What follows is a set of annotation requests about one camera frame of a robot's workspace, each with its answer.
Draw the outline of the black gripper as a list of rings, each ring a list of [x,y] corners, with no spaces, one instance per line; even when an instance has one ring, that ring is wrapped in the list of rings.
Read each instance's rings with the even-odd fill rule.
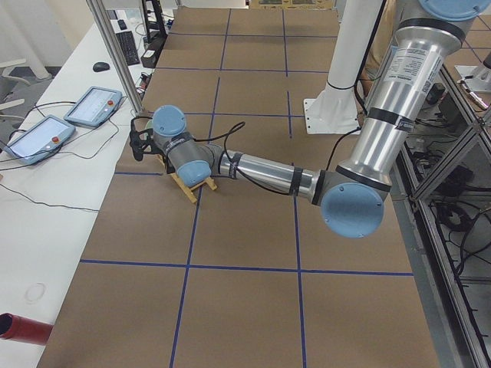
[[[149,120],[149,117],[134,117],[130,121],[129,144],[136,161],[142,161],[144,155],[156,154],[156,145],[153,141],[153,128],[146,128],[141,131],[138,131],[136,128],[135,121],[143,118]]]

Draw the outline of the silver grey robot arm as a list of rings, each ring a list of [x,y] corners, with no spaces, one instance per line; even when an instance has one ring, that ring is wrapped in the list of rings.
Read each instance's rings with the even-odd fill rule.
[[[364,122],[351,155],[334,169],[316,172],[198,140],[187,129],[184,112],[159,107],[151,127],[131,130],[133,157],[159,155],[168,172],[185,186],[214,175],[245,179],[283,196],[301,196],[321,210],[325,224],[345,238],[375,232],[384,217],[390,171],[444,60],[458,51],[485,1],[408,1],[387,49]]]

